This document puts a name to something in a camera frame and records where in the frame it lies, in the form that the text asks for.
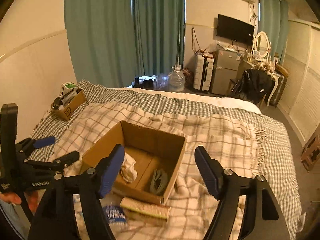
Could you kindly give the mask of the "person's left hand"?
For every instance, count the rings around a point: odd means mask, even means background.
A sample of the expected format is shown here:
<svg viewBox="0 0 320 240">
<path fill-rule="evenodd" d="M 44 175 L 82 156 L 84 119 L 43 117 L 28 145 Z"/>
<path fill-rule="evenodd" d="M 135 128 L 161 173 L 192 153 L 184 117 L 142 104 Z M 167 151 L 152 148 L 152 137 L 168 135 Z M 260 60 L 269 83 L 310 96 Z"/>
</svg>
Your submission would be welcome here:
<svg viewBox="0 0 320 240">
<path fill-rule="evenodd" d="M 29 191 L 25 193 L 25 197 L 28 203 L 28 207 L 32 213 L 34 213 L 38 207 L 38 197 L 39 194 L 37 191 Z M 7 192 L 0 195 L 1 200 L 6 203 L 17 204 L 20 205 L 22 203 L 21 198 L 14 192 Z"/>
</svg>

